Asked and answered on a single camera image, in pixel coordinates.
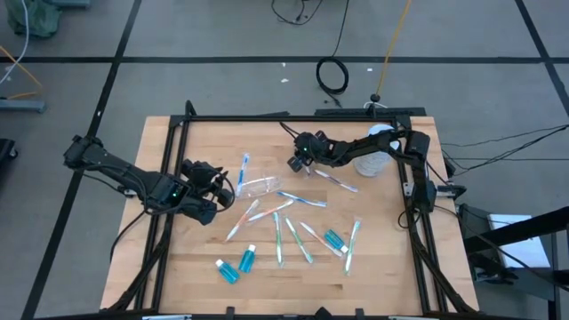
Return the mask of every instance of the green cloth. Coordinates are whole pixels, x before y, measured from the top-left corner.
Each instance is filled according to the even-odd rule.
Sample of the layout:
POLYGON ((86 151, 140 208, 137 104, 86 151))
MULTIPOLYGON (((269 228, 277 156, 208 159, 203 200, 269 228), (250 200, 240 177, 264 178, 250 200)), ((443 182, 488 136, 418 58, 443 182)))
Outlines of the green cloth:
MULTIPOLYGON (((61 11, 43 0, 25 0, 28 8, 29 35, 48 38, 57 32, 61 11)), ((17 35, 26 35, 26 19, 21 0, 5 0, 8 24, 17 35)))

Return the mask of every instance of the wire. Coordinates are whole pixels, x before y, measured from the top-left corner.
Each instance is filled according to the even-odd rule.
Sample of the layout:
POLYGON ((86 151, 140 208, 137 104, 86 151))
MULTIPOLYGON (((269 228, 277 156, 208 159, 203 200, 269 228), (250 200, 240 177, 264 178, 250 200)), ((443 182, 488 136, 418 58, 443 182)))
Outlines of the wire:
MULTIPOLYGON (((408 229, 408 228, 410 228, 410 226, 404 226, 403 224, 401 224, 401 217, 403 217, 404 213, 405 213, 405 210, 403 210, 403 212, 399 213, 399 216, 397 217, 397 224, 399 225, 400 228, 408 229)), ((416 225, 420 218, 421 218, 421 215, 417 214, 417 217, 413 221, 413 225, 416 225)))
MULTIPOLYGON (((462 160, 462 161, 482 161, 482 160, 490 160, 491 158, 483 158, 483 157, 455 157, 453 161, 462 160)), ((516 159, 501 159, 500 161, 569 161, 569 158, 516 158, 516 159)))
MULTIPOLYGON (((37 84, 40 91, 42 91, 42 87, 43 87, 42 84, 36 79, 36 77, 34 75, 31 74, 31 72, 29 72, 26 68, 24 68, 24 66, 19 64, 18 61, 16 61, 16 59, 14 59, 14 57, 8 51, 6 51, 5 48, 3 48, 2 46, 0 46, 0 51, 4 52, 4 55, 6 57, 8 57, 8 59, 10 59, 14 63, 14 65, 18 66, 18 68, 20 68, 22 71, 24 71, 32 79, 32 81, 37 84)), ((35 96, 37 94, 38 94, 38 92, 18 93, 18 94, 14 94, 13 96, 8 97, 8 100, 14 100, 14 99, 23 98, 23 97, 35 96)))
POLYGON ((389 44, 388 52, 385 54, 385 60, 383 61, 383 66, 381 66, 380 83, 378 84, 377 90, 375 91, 375 94, 377 94, 377 95, 380 95, 381 87, 383 86, 383 80, 385 79, 385 74, 386 74, 386 71, 388 69, 389 56, 391 55, 391 52, 393 51, 393 47, 395 47, 395 42, 397 41, 397 38, 399 37, 399 31, 401 31, 401 28, 403 27, 403 22, 405 21, 405 16, 409 12, 409 6, 411 5, 411 1, 412 0, 407 0, 407 4, 405 5, 405 8, 403 9, 403 13, 401 13, 401 17, 399 18, 399 22, 397 23, 397 28, 395 29, 395 33, 393 34, 393 37, 391 38, 391 43, 389 44))
POLYGON ((303 22, 299 22, 299 20, 302 18, 302 14, 304 13, 304 9, 305 9, 305 4, 304 4, 304 2, 305 2, 305 1, 308 1, 308 0, 301 0, 301 2, 302 2, 302 10, 301 10, 301 13, 296 17, 296 19, 295 19, 294 21, 290 21, 290 20, 285 19, 282 15, 280 15, 280 14, 276 11, 276 9, 275 9, 275 1, 276 1, 276 0, 273 0, 273 1, 271 2, 270 8, 272 9, 273 13, 277 16, 277 19, 278 19, 279 22, 287 23, 287 24, 290 24, 290 25, 293 25, 293 26, 304 26, 305 24, 309 23, 309 22, 312 20, 312 17, 314 17, 314 15, 317 13, 318 8, 320 8, 320 4, 322 4, 322 1, 323 1, 323 0, 320 0, 320 2, 318 3, 316 9, 314 9, 314 11, 312 12, 312 14, 310 14, 310 16, 309 16, 306 20, 304 20, 303 22))
POLYGON ((12 66, 8 69, 8 71, 6 71, 6 74, 4 75, 4 77, 2 77, 2 80, 0 80, 0 84, 2 84, 8 78, 8 76, 11 74, 14 67, 16 67, 17 65, 20 64, 21 59, 24 58, 24 55, 26 54, 26 50, 28 49, 29 20, 28 20, 28 8, 26 6, 26 0, 21 0, 21 6, 24 8, 24 21, 26 22, 26 42, 24 43, 24 49, 22 49, 20 56, 18 57, 16 62, 14 62, 14 64, 12 64, 12 66))
POLYGON ((448 153, 445 152, 445 154, 449 157, 449 160, 452 160, 455 164, 457 164, 461 169, 464 170, 463 172, 459 172, 459 173, 454 174, 455 177, 458 177, 458 176, 461 176, 462 174, 464 174, 464 173, 466 173, 466 172, 470 172, 470 171, 472 171, 472 170, 474 170, 474 169, 476 169, 476 168, 479 168, 479 167, 482 167, 482 166, 485 166, 485 165, 488 165, 488 164, 493 164, 493 163, 496 163, 496 162, 498 162, 498 161, 500 161, 500 160, 504 160, 506 157, 511 156, 511 155, 515 154, 516 152, 519 152, 519 151, 521 151, 521 150, 523 150, 523 149, 525 149, 525 148, 529 148, 529 147, 531 147, 532 145, 536 144, 537 142, 539 142, 539 141, 541 141, 541 140, 544 140, 545 138, 548 138, 548 137, 551 136, 551 135, 554 135, 554 134, 556 134, 556 133, 558 133, 558 132, 561 132, 561 131, 565 130, 567 127, 569 127, 569 125, 562 125, 562 126, 559 126, 555 131, 550 132, 550 133, 545 134, 545 135, 542 135, 542 136, 540 136, 540 137, 537 138, 537 139, 534 139, 534 140, 531 140, 531 141, 529 141, 529 142, 526 142, 524 145, 522 145, 522 146, 520 146, 520 147, 513 148, 513 149, 511 149, 511 150, 505 151, 505 152, 501 153, 500 155, 497 155, 497 156, 495 156, 495 157, 493 157, 493 158, 490 158, 489 160, 484 161, 484 162, 481 163, 481 164, 476 164, 476 165, 473 165, 473 166, 470 166, 470 167, 466 167, 466 168, 463 167, 463 166, 461 166, 461 165, 459 165, 458 163, 456 163, 456 161, 454 161, 454 160, 448 155, 448 153))
POLYGON ((144 210, 140 212, 139 215, 137 215, 131 222, 129 222, 129 224, 127 224, 126 227, 121 230, 118 236, 116 236, 115 241, 113 241, 113 244, 110 246, 110 260, 113 260, 113 254, 115 253, 115 247, 118 244, 118 241, 124 236, 124 233, 136 223, 136 221, 142 218, 144 213, 144 210))
POLYGON ((427 163, 427 166, 429 167, 429 169, 430 169, 433 173, 435 173, 435 175, 437 176, 437 178, 438 178, 439 180, 443 181, 443 183, 448 186, 448 181, 446 181, 445 179, 443 179, 443 177, 441 177, 441 175, 438 174, 438 172, 435 170, 435 168, 433 168, 433 167, 430 165, 429 161, 426 161, 426 163, 427 163))
POLYGON ((228 204, 228 206, 225 207, 225 208, 223 208, 223 209, 221 209, 221 210, 218 210, 217 213, 224 212, 224 211, 226 211, 227 209, 231 208, 231 206, 232 206, 233 203, 235 202, 235 198, 236 198, 236 197, 235 197, 235 190, 233 189, 233 184, 231 184, 231 181, 229 181, 228 177, 226 177, 225 175, 222 175, 221 173, 220 173, 220 175, 221 175, 221 176, 223 177, 223 179, 228 183, 229 189, 231 190, 231 194, 232 194, 233 196, 231 197, 231 202, 228 204))
POLYGON ((494 244, 493 242, 491 242, 490 240, 486 239, 484 236, 480 235, 479 233, 477 233, 476 231, 474 231, 467 223, 464 223, 464 221, 462 220, 462 217, 459 216, 458 214, 456 214, 455 212, 452 212, 449 209, 446 209, 442 206, 438 206, 435 205, 436 208, 445 210, 449 213, 451 213, 453 216, 456 217, 456 219, 458 219, 459 223, 466 229, 468 229, 474 236, 478 237, 480 240, 482 240, 484 243, 488 244, 490 247, 492 247, 494 250, 502 252, 505 256, 507 256, 508 258, 512 259, 513 261, 519 263, 521 266, 523 266, 527 271, 533 273, 534 275, 536 275, 537 277, 539 277, 541 280, 544 280, 550 284, 553 284, 557 287, 559 287, 559 289, 569 292, 569 288, 567 288, 566 286, 554 281, 554 280, 550 280, 545 276, 540 275, 538 272, 536 272, 535 270, 533 270, 530 266, 526 265, 523 261, 521 261, 520 259, 514 257, 513 255, 503 251, 498 245, 494 244))
POLYGON ((348 68, 346 68, 346 65, 344 65, 340 60, 334 58, 334 56, 336 55, 336 52, 338 51, 338 48, 340 47, 341 36, 344 33, 344 25, 346 24, 346 17, 348 16, 348 7, 349 7, 349 0, 346 0, 346 8, 344 9, 344 17, 342 18, 342 21, 341 21, 340 34, 338 35, 338 41, 336 42, 336 48, 334 49, 334 52, 332 53, 332 55, 330 57, 324 57, 324 58, 320 59, 317 63, 317 82, 318 82, 318 85, 320 86, 322 91, 324 91, 328 95, 328 97, 330 97, 330 99, 332 99, 334 101, 334 104, 338 108, 343 108, 343 106, 341 105, 338 98, 334 97, 333 95, 343 94, 346 91, 346 89, 348 89, 349 72, 348 72, 348 68), (330 88, 329 86, 324 84, 324 82, 322 81, 322 78, 320 77, 320 68, 326 62, 331 62, 331 63, 335 64, 336 66, 338 66, 338 68, 340 68, 341 73, 344 75, 344 83, 342 84, 342 86, 340 88, 336 88, 336 89, 330 88))
POLYGON ((336 42, 336 48, 334 49, 334 52, 332 53, 331 57, 336 55, 336 52, 338 51, 338 48, 340 47, 341 35, 344 33, 344 25, 346 24, 346 16, 348 15, 348 6, 349 6, 349 0, 346 0, 346 9, 344 9, 344 17, 341 20, 340 34, 338 35, 338 41, 336 42))
POLYGON ((510 136, 502 137, 502 138, 498 138, 498 139, 489 139, 489 140, 484 140, 484 141, 475 142, 475 143, 468 143, 468 144, 463 144, 463 145, 456 144, 456 143, 441 143, 441 146, 451 146, 451 147, 457 147, 457 148, 474 147, 474 146, 483 145, 483 144, 489 143, 489 142, 499 142, 499 141, 504 141, 504 140, 513 139, 513 138, 517 138, 517 137, 522 137, 522 136, 532 134, 532 133, 551 131, 551 130, 556 130, 559 128, 566 128, 566 127, 569 127, 569 124, 557 125, 557 126, 554 126, 551 128, 543 128, 543 129, 533 130, 530 132, 523 132, 523 133, 519 133, 519 134, 514 134, 514 135, 510 135, 510 136))
POLYGON ((103 179, 101 179, 101 178, 98 178, 98 177, 94 177, 94 176, 92 176, 91 174, 88 174, 88 173, 83 173, 83 176, 86 177, 86 178, 89 178, 89 179, 96 180, 96 181, 98 181, 98 182, 100 182, 100 183, 106 185, 107 187, 113 189, 114 191, 116 191, 116 192, 118 192, 119 194, 121 194, 121 195, 124 196, 124 193, 120 192, 117 187, 113 186, 113 185, 110 184, 108 181, 105 181, 105 180, 103 180, 103 179))
POLYGON ((288 132, 288 134, 291 135, 291 137, 293 137, 293 139, 296 139, 296 136, 299 135, 298 132, 296 132, 295 130, 293 130, 293 128, 291 128, 290 126, 286 125, 285 123, 283 123, 282 121, 279 122, 279 124, 283 127, 283 129, 288 132))

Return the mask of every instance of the gray floor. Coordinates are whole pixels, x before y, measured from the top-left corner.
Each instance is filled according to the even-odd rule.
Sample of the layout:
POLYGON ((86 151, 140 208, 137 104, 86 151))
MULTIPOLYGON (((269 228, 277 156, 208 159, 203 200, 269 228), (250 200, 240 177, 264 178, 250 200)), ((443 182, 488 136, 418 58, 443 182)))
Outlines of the gray floor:
MULTIPOLYGON (((316 3, 307 2, 309 11, 316 3)), ((569 5, 560 1, 547 5, 527 1, 526 5, 549 54, 569 56, 565 32, 569 5)), ((28 55, 111 57, 131 6, 132 0, 93 0, 87 11, 65 12, 60 32, 50 40, 32 41, 28 55)), ((143 0, 125 55, 327 55, 335 45, 343 6, 343 0, 324 1, 309 24, 296 28, 276 22, 269 0, 143 0)), ((403 6, 403 1, 353 1, 338 54, 385 54, 403 6)), ((277 9, 294 16, 297 7, 281 0, 277 9)), ((17 54, 23 41, 8 29, 4 13, 0 15, 0 45, 17 54)), ((416 1, 394 54, 538 56, 516 4, 509 0, 416 1)), ((26 67, 44 84, 42 98, 49 109, 42 115, 0 114, 0 137, 15 139, 20 148, 20 158, 5 177, 0 193, 3 319, 21 315, 71 176, 62 166, 61 155, 73 135, 86 132, 110 65, 26 67)), ((340 99, 347 108, 359 108, 377 85, 381 64, 351 63, 348 69, 349 88, 340 99)), ((569 66, 556 65, 556 69, 562 80, 569 82, 569 66)), ((180 113, 186 99, 194 102, 201 115, 282 110, 311 114, 331 106, 324 104, 327 96, 317 87, 314 70, 313 63, 122 64, 99 136, 109 150, 134 160, 144 118, 180 113)), ((324 78, 336 76, 333 69, 323 70, 324 78)), ((0 87, 0 96, 32 88, 16 70, 12 80, 0 87)), ((467 143, 567 123, 567 114, 541 64, 391 64, 382 102, 391 108, 426 108, 436 118, 439 135, 446 142, 467 143)), ((446 150, 462 158, 491 157, 526 141, 518 138, 480 148, 446 150)), ((567 158, 567 133, 517 157, 567 158)), ((566 164, 523 161, 480 168, 456 179, 469 188, 461 201, 495 212, 538 214, 557 209, 568 202, 566 164)), ((37 316, 98 309, 108 273, 108 249, 118 230, 123 203, 106 187, 82 182, 37 316)), ((565 236, 558 238, 567 267, 565 236)), ((481 308, 489 314, 547 318, 544 300, 506 287, 477 285, 477 295, 481 308)))

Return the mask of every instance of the blue liquid bottle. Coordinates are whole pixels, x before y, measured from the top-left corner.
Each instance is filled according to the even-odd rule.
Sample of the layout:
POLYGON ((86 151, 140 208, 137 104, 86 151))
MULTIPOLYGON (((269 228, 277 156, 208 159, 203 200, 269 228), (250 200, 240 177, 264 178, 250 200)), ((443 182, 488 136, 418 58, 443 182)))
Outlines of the blue liquid bottle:
POLYGON ((237 280, 239 280, 239 274, 228 263, 223 262, 223 260, 219 259, 215 261, 215 265, 220 271, 221 276, 223 276, 223 278, 230 284, 234 284, 237 280))
POLYGON ((255 262, 255 246, 254 244, 249 244, 249 248, 243 253, 243 258, 239 264, 239 270, 249 273, 251 272, 252 264, 255 262))
POLYGON ((334 249, 340 250, 342 253, 348 252, 348 247, 344 244, 344 241, 332 229, 326 231, 324 238, 334 249))

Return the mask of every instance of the wooden tabletop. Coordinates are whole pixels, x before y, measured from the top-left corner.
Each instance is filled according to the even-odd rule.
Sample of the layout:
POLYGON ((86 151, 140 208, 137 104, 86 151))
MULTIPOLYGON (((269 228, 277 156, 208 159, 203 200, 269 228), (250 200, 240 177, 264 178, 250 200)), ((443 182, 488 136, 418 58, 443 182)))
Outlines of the wooden tabletop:
MULTIPOLYGON (((168 117, 147 118, 136 160, 140 168, 159 171, 168 121, 168 117)), ((414 130, 430 136, 429 162, 446 178, 434 119, 414 117, 412 124, 414 130)), ((365 136, 372 123, 292 122, 289 125, 298 132, 323 130, 331 139, 353 140, 365 136)), ((245 152, 251 155, 248 178, 276 175, 284 182, 283 191, 328 203, 327 208, 295 203, 282 210, 282 215, 287 215, 295 224, 315 262, 306 262, 290 230, 283 223, 284 268, 279 268, 276 262, 275 225, 271 218, 240 229, 232 241, 224 244, 223 240, 251 204, 251 199, 237 200, 229 210, 219 213, 205 227, 195 220, 177 215, 164 279, 161 312, 223 314, 226 307, 232 306, 238 314, 309 315, 320 307, 326 307, 334 315, 354 315, 355 308, 363 308, 369 316, 421 314, 409 236, 406 230, 397 225, 397 216, 404 210, 404 205, 395 161, 391 161, 376 178, 359 175, 353 164, 334 169, 319 167, 359 188, 358 193, 352 193, 319 176, 307 178, 303 172, 292 172, 286 161, 293 154, 293 141, 278 123, 190 124, 185 157, 223 166, 229 170, 228 177, 234 184, 245 152), (344 239, 349 239, 355 217, 362 219, 362 227, 357 235, 350 276, 344 276, 344 261, 333 256, 298 222, 307 223, 320 235, 332 228, 344 239), (252 272, 242 274, 236 284, 228 284, 220 276, 214 262, 222 259, 237 268, 249 244, 257 246, 252 272)), ((436 184, 440 184, 435 175, 431 177, 436 184)), ((262 196, 259 209, 275 207, 284 200, 276 194, 262 196)), ((453 201, 450 199, 437 199, 437 205, 453 210, 453 201)), ((140 210, 139 200, 127 200, 121 229, 140 210)), ((141 220, 116 247, 102 307, 114 303, 140 269, 149 221, 149 216, 141 220)), ((431 221, 441 270, 462 298, 471 307, 477 308, 458 221, 450 213, 439 209, 431 213, 431 221)), ((430 305, 436 309, 433 285, 426 268, 425 274, 430 305)), ((153 288, 154 281, 153 274, 148 280, 148 288, 153 288)), ((147 294, 147 305, 150 295, 147 294)))

